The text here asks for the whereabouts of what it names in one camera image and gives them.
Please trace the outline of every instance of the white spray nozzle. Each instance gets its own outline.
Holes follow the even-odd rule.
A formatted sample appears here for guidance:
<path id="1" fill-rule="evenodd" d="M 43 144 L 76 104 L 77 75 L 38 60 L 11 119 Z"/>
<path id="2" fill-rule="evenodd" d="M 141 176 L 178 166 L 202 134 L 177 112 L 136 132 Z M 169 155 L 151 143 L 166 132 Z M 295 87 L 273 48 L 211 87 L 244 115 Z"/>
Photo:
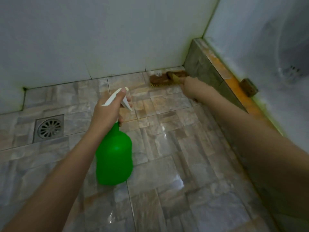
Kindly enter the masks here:
<path id="1" fill-rule="evenodd" d="M 121 90 L 121 88 L 117 89 L 110 97 L 109 99 L 107 99 L 107 101 L 105 102 L 105 104 L 103 104 L 102 106 L 106 107 L 108 105 L 110 105 L 112 103 L 112 101 L 114 101 L 117 93 L 119 93 Z M 130 111 L 132 111 L 132 108 L 130 107 L 127 98 L 124 97 L 123 100 L 121 101 L 121 105 L 123 105 L 123 107 L 129 109 Z"/>

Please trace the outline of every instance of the person's right arm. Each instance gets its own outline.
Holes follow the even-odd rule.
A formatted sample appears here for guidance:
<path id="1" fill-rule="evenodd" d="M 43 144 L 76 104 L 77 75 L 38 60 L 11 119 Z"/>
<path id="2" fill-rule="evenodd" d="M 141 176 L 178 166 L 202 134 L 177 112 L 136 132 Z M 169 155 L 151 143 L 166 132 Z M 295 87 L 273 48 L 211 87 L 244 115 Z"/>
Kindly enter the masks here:
<path id="1" fill-rule="evenodd" d="M 309 213 L 309 155 L 197 78 L 181 78 L 184 94 L 206 105 L 232 134 L 243 156 Z"/>

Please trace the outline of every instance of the person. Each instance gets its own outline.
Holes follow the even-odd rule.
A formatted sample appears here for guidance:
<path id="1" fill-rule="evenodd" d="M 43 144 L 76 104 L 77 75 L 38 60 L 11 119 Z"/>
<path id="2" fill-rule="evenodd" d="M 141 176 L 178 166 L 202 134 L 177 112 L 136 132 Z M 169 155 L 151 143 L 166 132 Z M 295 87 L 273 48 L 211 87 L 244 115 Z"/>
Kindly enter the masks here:
<path id="1" fill-rule="evenodd" d="M 214 88 L 196 78 L 181 78 L 181 89 L 191 99 L 206 105 L 233 134 L 246 157 L 261 166 L 282 190 L 298 193 L 308 210 L 309 156 L 287 138 L 239 109 Z M 79 143 L 57 164 L 25 206 L 7 224 L 3 232 L 62 231 L 70 209 L 94 158 L 95 150 L 119 118 L 120 102 L 126 96 L 122 88 L 109 106 L 101 98 L 88 131 Z"/>

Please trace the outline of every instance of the drain grate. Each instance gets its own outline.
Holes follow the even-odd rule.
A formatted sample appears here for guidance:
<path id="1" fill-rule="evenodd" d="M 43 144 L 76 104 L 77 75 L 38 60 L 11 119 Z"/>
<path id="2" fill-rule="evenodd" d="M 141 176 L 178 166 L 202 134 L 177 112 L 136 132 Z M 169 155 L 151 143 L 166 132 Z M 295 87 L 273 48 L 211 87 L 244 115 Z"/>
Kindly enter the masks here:
<path id="1" fill-rule="evenodd" d="M 63 115 L 36 120 L 33 142 L 63 136 Z"/>
<path id="2" fill-rule="evenodd" d="M 57 135 L 62 129 L 61 121 L 58 119 L 48 119 L 40 124 L 38 136 L 42 139 L 51 138 Z"/>

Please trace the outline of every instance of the bathroom floor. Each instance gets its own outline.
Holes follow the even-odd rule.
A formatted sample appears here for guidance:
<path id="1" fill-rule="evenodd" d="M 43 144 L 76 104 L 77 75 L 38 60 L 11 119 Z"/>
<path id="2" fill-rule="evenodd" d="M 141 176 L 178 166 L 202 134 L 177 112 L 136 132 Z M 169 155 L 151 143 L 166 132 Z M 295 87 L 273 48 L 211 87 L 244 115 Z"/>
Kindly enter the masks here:
<path id="1" fill-rule="evenodd" d="M 0 229 L 83 136 L 98 98 L 127 86 L 134 110 L 121 109 L 121 130 L 133 143 L 132 175 L 98 185 L 94 160 L 64 231 L 270 231 L 271 217 L 209 111 L 179 86 L 149 86 L 149 75 L 162 71 L 30 89 L 23 111 L 0 115 Z M 36 119 L 62 114 L 63 136 L 32 143 Z"/>

